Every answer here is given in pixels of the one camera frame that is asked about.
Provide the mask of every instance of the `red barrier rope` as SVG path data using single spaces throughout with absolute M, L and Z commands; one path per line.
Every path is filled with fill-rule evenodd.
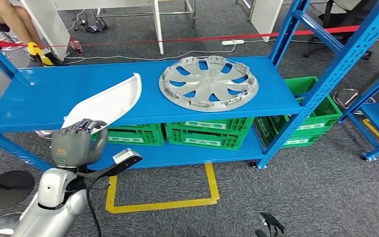
M 355 26 L 345 26 L 345 27 L 334 27 L 326 28 L 325 30 L 330 33 L 344 33 L 344 32 L 355 32 L 359 28 L 359 25 Z M 305 36 L 312 35 L 311 30 L 295 31 L 295 36 Z M 279 32 L 269 33 L 269 34 L 250 34 L 250 35 L 238 35 L 238 36 L 216 36 L 216 37 L 201 37 L 201 38 L 188 38 L 188 39 L 165 39 L 165 40 L 149 40 L 149 41 L 124 41 L 115 43 L 96 43 L 96 44 L 81 44 L 80 46 L 110 46 L 123 43 L 158 43 L 158 42 L 192 42 L 192 41 L 214 41 L 214 40 L 234 40 L 234 39 L 249 39 L 249 38 L 260 38 L 260 37 L 277 37 Z M 6 41 L 0 41 L 0 47 L 26 47 L 25 44 L 12 43 Z M 69 47 L 69 45 L 41 45 L 41 47 Z

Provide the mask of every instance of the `black cable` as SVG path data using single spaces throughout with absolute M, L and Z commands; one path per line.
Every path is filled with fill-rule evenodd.
M 91 202 L 90 191 L 91 191 L 91 189 L 92 189 L 92 186 L 94 186 L 94 184 L 95 184 L 100 178 L 101 178 L 101 177 L 98 177 L 97 179 L 95 179 L 95 180 L 91 183 L 91 185 L 89 186 L 89 188 L 86 189 L 86 200 L 88 201 L 89 210 L 91 211 L 92 219 L 94 220 L 95 227 L 97 228 L 97 231 L 98 231 L 98 237 L 102 237 L 102 234 L 101 234 L 101 227 L 100 227 L 100 225 L 99 225 L 99 222 L 98 222 L 98 219 L 97 219 L 97 215 L 95 214 L 94 206 L 92 205 L 92 202 Z

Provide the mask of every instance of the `power strip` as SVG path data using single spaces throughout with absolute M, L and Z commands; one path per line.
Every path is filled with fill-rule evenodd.
M 243 39 L 234 39 L 234 40 L 226 40 L 222 41 L 222 45 L 235 45 L 235 44 L 244 44 L 245 41 Z

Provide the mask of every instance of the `white table leg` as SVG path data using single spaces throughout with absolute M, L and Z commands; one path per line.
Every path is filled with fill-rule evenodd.
M 259 34 L 271 33 L 283 0 L 255 0 L 252 4 L 251 23 Z
M 50 45 L 64 45 L 53 47 L 52 50 L 60 60 L 65 59 L 70 35 L 57 13 L 51 0 L 21 0 L 23 7 L 31 15 L 31 18 L 44 38 Z
M 162 41 L 162 28 L 160 26 L 160 14 L 159 14 L 159 2 L 158 0 L 153 0 L 153 16 L 154 16 L 154 27 L 156 29 L 156 36 L 158 41 Z M 163 42 L 159 42 L 160 54 L 163 54 Z

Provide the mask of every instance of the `yellow floor tape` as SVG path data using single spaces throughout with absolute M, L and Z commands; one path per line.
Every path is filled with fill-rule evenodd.
M 373 132 L 378 138 L 379 138 L 379 132 L 377 131 L 376 128 L 374 128 L 371 123 L 370 123 L 370 120 L 369 119 L 364 119 L 362 120 L 362 122 L 368 127 L 369 130 L 371 130 L 371 132 Z
M 110 186 L 108 187 L 108 191 L 107 191 L 107 201 L 105 203 L 105 210 L 109 213 L 126 213 L 126 212 L 136 212 L 136 211 L 152 211 L 152 210 L 217 204 L 217 200 L 220 198 L 219 189 L 217 187 L 216 177 L 214 176 L 213 165 L 211 163 L 205 163 L 205 172 L 207 174 L 208 186 L 210 188 L 210 198 L 127 205 L 127 206 L 114 205 L 115 190 L 117 188 L 117 176 L 110 177 L 109 178 Z

